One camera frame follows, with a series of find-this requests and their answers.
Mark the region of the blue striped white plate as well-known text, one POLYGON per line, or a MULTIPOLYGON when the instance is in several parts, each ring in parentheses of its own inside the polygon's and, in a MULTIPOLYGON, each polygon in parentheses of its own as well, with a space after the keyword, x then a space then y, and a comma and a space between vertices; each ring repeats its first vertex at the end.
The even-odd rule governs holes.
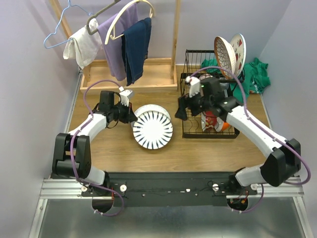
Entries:
POLYGON ((133 136, 143 148, 156 150, 169 143, 173 136, 170 118, 157 111, 144 112, 132 126, 133 136))

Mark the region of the white bowl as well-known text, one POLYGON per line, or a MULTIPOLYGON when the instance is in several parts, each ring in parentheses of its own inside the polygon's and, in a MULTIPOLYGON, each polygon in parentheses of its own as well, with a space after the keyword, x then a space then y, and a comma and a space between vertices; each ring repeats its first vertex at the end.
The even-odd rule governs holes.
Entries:
POLYGON ((211 111, 201 113, 202 131, 214 130, 217 123, 216 116, 211 111))

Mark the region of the orange bowl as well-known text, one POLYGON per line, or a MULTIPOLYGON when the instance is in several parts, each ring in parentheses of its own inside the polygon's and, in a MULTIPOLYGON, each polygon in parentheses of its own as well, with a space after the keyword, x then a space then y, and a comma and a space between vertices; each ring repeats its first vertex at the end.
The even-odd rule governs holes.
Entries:
POLYGON ((222 119, 218 118, 217 123, 216 123, 214 128, 215 128, 216 132, 222 132, 222 131, 227 130, 230 127, 231 127, 231 125, 229 123, 224 122, 222 119))

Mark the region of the grey ceramic mug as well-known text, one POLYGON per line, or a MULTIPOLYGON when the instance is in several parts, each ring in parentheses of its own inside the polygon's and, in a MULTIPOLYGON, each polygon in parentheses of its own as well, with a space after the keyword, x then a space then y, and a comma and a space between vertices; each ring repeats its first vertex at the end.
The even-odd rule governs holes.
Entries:
POLYGON ((222 88, 222 90, 224 91, 225 94, 227 94, 227 90, 229 88, 229 83, 227 82, 220 82, 220 86, 222 88))

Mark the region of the black wire dish rack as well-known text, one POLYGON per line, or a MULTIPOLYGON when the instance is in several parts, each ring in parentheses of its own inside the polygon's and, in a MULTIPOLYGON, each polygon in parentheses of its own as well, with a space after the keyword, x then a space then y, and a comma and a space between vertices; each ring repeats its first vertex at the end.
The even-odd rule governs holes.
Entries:
MULTIPOLYGON (((183 72, 180 74, 180 95, 189 93, 189 86, 185 78, 202 67, 217 65, 214 50, 186 50, 183 72)), ((196 74, 199 79, 210 76, 221 82, 225 96, 232 96, 237 84, 233 80, 226 80, 220 70, 208 69, 196 74)), ((240 131, 230 124, 216 117, 211 111, 201 112, 192 116, 186 109, 187 120, 182 122, 182 137, 189 139, 235 139, 240 131)))

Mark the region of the brown flower pattern plate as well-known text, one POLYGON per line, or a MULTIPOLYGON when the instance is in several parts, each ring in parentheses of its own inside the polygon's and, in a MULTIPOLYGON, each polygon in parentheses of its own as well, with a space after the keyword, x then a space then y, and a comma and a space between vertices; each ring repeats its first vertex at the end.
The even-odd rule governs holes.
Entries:
POLYGON ((214 53, 217 65, 223 68, 220 70, 221 73, 227 80, 231 80, 233 78, 231 74, 235 73, 237 63, 232 45, 224 38, 217 36, 214 40, 214 53))

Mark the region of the watermelon pattern white plate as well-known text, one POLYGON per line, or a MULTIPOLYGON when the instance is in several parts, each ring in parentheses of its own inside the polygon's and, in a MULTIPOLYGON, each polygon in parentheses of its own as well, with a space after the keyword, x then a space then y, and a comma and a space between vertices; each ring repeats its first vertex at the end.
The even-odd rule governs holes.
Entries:
POLYGON ((234 74, 239 76, 243 70, 245 60, 246 60, 246 42, 242 34, 235 34, 230 44, 235 52, 236 65, 234 74))

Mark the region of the pink ceramic mug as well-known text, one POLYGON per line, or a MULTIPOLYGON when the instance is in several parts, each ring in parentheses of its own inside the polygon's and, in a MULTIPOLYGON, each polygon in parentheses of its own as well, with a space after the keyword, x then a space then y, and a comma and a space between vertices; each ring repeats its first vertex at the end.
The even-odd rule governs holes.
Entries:
POLYGON ((206 78, 209 78, 209 77, 213 77, 211 74, 208 74, 208 73, 205 73, 205 74, 202 74, 199 79, 200 80, 203 80, 203 79, 206 79, 206 78))

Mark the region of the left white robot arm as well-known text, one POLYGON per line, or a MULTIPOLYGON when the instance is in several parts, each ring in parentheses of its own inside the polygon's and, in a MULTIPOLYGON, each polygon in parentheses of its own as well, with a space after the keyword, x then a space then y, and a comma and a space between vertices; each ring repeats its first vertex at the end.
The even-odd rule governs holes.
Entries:
POLYGON ((137 120, 130 102, 133 95, 132 90, 122 87, 119 93, 102 91, 83 123, 68 133, 59 133, 55 138, 53 174, 75 178, 99 196, 116 193, 110 188, 108 173, 92 166, 90 143, 113 121, 128 124, 137 120))

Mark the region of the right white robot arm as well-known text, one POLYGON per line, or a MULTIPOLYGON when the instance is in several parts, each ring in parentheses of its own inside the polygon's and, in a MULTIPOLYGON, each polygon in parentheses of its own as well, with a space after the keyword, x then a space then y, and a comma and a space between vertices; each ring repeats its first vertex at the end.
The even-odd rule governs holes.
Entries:
POLYGON ((278 187, 300 170, 300 143, 273 132, 235 97, 226 97, 217 78, 200 80, 188 76, 185 83, 189 92, 178 98, 176 118, 187 120, 187 110, 190 110, 192 116, 210 111, 242 132, 266 157, 263 164, 241 168, 229 177, 228 189, 231 193, 239 194, 255 183, 278 187))

